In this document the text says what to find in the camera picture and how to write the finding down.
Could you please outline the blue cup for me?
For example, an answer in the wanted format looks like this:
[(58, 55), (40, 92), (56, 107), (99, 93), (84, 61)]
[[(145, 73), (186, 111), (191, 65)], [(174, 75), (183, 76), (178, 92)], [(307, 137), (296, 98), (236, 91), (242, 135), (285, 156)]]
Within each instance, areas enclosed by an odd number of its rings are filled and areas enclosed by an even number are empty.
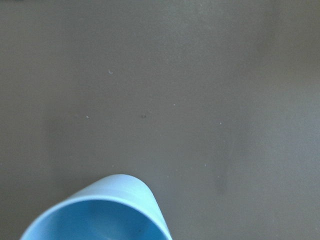
[(170, 240), (150, 188), (127, 174), (104, 177), (53, 205), (22, 240)]

